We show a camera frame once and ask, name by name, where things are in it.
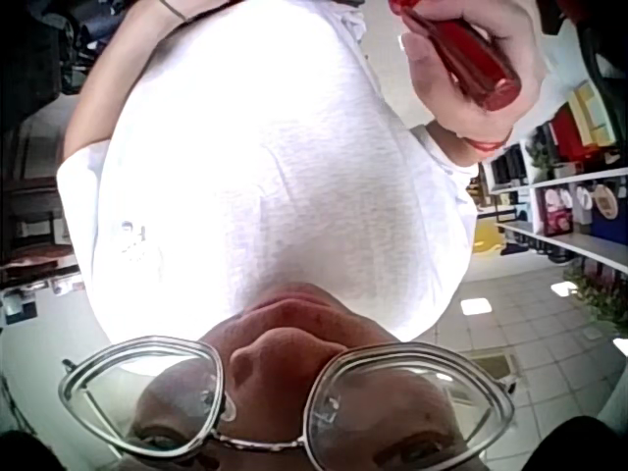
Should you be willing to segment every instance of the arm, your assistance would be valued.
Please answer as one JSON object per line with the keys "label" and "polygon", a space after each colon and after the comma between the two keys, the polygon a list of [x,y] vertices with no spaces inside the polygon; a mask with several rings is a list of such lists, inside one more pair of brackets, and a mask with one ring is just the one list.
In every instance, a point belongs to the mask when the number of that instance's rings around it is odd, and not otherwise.
{"label": "arm", "polygon": [[422,0],[415,11],[436,22],[462,18],[487,31],[521,78],[519,97],[502,110],[488,112],[462,94],[429,38],[403,36],[414,90],[436,118],[427,126],[430,136],[452,163],[470,167],[495,153],[476,150],[461,137],[503,142],[539,99],[546,67],[531,12],[515,0]]}
{"label": "arm", "polygon": [[159,42],[183,21],[158,0],[139,0],[96,62],[72,115],[63,160],[89,144],[109,139]]}

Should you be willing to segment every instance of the wall shelf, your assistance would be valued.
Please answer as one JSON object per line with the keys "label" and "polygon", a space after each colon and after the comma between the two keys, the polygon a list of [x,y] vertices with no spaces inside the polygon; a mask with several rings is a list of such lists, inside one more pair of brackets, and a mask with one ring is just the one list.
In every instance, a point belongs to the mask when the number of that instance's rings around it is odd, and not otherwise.
{"label": "wall shelf", "polygon": [[548,180],[546,182],[538,182],[532,184],[523,184],[521,186],[513,186],[508,188],[498,188],[491,191],[491,194],[510,193],[511,191],[519,191],[520,189],[542,188],[544,186],[555,186],[558,184],[585,182],[587,180],[612,179],[616,177],[628,176],[628,167],[621,169],[603,170],[601,172],[593,172],[590,174],[574,175],[563,179]]}
{"label": "wall shelf", "polygon": [[628,274],[628,246],[626,245],[584,234],[547,237],[545,235],[536,234],[533,231],[532,223],[523,221],[496,223],[496,225],[593,258],[615,270]]}

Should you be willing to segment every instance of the eyeglass lens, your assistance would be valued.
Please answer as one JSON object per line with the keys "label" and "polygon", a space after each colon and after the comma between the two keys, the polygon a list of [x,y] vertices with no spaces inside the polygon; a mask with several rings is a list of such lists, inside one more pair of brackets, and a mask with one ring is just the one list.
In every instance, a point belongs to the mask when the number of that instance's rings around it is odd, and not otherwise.
{"label": "eyeglass lens", "polygon": [[311,451],[334,471],[426,469],[499,426],[487,399],[445,373],[374,362],[324,382],[309,415]]}
{"label": "eyeglass lens", "polygon": [[188,444],[213,407],[216,368],[187,353],[147,354],[109,365],[83,382],[70,407],[114,439],[146,450]]}

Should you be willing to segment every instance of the potted plant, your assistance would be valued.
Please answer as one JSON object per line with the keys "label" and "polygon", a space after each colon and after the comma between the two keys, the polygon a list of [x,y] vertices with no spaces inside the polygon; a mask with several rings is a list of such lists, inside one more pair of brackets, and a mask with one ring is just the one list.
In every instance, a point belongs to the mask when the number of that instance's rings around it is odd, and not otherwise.
{"label": "potted plant", "polygon": [[532,166],[541,171],[542,176],[539,180],[541,182],[553,180],[553,163],[548,149],[541,142],[535,140],[528,145],[528,154],[532,157]]}
{"label": "potted plant", "polygon": [[628,338],[628,284],[624,280],[617,277],[613,284],[601,283],[577,266],[569,268],[564,278],[577,287],[576,297],[590,307],[596,320],[613,324],[619,335]]}

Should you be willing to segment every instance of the red bracelet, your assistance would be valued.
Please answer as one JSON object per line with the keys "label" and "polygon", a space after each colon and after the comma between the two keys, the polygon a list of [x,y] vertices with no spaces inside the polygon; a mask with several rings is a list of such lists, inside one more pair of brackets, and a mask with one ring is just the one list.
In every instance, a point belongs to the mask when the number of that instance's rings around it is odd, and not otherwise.
{"label": "red bracelet", "polygon": [[506,136],[506,139],[504,139],[502,142],[480,142],[478,140],[469,139],[468,137],[464,137],[464,140],[474,149],[480,150],[482,152],[493,152],[504,147],[508,143],[513,131],[514,130],[510,130],[510,132]]}

